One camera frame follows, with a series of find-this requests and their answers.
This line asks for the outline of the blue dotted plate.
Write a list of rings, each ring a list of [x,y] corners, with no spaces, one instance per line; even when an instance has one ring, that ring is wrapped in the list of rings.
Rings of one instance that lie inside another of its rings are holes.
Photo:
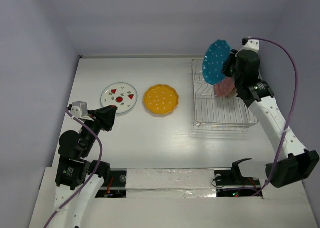
[[[202,62],[202,74],[206,83],[216,85],[226,77],[222,70],[230,52],[231,47],[226,40],[218,39],[210,45]]]

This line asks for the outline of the maroon dotted plate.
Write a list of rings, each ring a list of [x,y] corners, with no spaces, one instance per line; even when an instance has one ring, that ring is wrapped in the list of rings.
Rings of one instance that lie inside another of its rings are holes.
[[[213,89],[217,97],[227,97],[236,89],[236,86],[232,78],[226,77],[221,82],[215,84]]]

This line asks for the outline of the pink plate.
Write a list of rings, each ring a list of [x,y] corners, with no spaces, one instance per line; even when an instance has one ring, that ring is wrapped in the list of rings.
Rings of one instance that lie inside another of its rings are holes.
[[[238,96],[238,91],[236,88],[234,88],[229,94],[228,94],[228,98],[232,99]]]

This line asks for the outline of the white watermelon pattern plate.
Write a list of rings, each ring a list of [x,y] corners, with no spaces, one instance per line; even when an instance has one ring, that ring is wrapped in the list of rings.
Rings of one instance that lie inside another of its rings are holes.
[[[103,107],[116,106],[116,114],[125,114],[135,107],[138,92],[131,84],[117,82],[102,92],[100,101]]]

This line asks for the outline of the yellow dotted plate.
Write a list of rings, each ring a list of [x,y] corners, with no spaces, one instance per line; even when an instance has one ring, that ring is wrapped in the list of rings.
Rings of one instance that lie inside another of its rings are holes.
[[[151,86],[143,96],[145,108],[155,115],[166,116],[175,111],[179,105],[179,94],[166,84]]]

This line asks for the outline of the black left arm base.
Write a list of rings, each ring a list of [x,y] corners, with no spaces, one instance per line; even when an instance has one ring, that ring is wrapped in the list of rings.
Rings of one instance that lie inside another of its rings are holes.
[[[110,178],[98,190],[96,198],[126,198],[127,170],[112,169]]]

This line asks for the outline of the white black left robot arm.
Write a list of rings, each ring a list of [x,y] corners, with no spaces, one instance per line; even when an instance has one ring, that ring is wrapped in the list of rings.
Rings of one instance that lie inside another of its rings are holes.
[[[86,102],[69,105],[65,113],[81,125],[59,138],[59,161],[55,177],[53,214],[46,228],[81,228],[99,191],[111,179],[110,164],[102,161],[103,145],[98,135],[110,132],[117,107],[89,110]]]

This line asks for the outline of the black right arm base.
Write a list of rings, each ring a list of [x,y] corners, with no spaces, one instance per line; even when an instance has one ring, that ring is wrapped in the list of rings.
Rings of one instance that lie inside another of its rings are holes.
[[[252,177],[243,177],[236,175],[231,169],[218,169],[214,171],[214,183],[219,188],[231,186],[253,186],[258,188],[261,186],[259,180],[254,180]]]

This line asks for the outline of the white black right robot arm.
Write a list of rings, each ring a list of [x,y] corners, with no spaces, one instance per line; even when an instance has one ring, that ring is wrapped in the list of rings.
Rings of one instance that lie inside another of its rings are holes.
[[[320,161],[290,129],[269,84],[260,79],[260,57],[253,50],[231,50],[222,73],[234,81],[237,96],[255,115],[274,151],[274,162],[264,165],[267,181],[275,188],[307,179]]]

